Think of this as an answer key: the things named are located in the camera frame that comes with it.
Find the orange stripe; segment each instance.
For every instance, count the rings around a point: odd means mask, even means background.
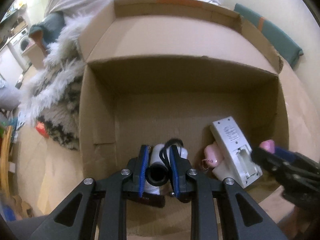
[[[197,0],[157,0],[157,3],[180,4],[192,7],[202,7],[202,2]]]
[[[260,19],[259,19],[258,30],[261,32],[262,32],[264,20],[265,20],[265,17],[260,17]]]

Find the fur rug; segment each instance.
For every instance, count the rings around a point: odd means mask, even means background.
[[[39,71],[22,90],[19,109],[26,124],[43,122],[49,136],[68,149],[79,150],[79,104],[85,62],[77,39],[91,17],[78,17],[65,26],[49,45]]]

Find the silver screw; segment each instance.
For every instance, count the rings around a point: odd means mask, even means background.
[[[190,169],[190,170],[188,170],[188,173],[189,173],[190,175],[197,175],[197,174],[198,174],[198,171],[197,171],[196,169]]]
[[[232,178],[226,178],[225,183],[228,185],[233,185],[235,183],[235,180]]]
[[[121,170],[121,174],[122,175],[129,175],[130,174],[130,170],[129,169],[123,169],[123,170]]]
[[[93,183],[93,179],[92,178],[86,178],[86,179],[84,179],[83,183],[86,184],[86,185],[90,185],[90,184]]]

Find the white cabinet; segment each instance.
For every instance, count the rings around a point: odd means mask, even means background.
[[[8,46],[4,46],[0,51],[0,74],[12,85],[16,85],[23,70],[16,61]]]

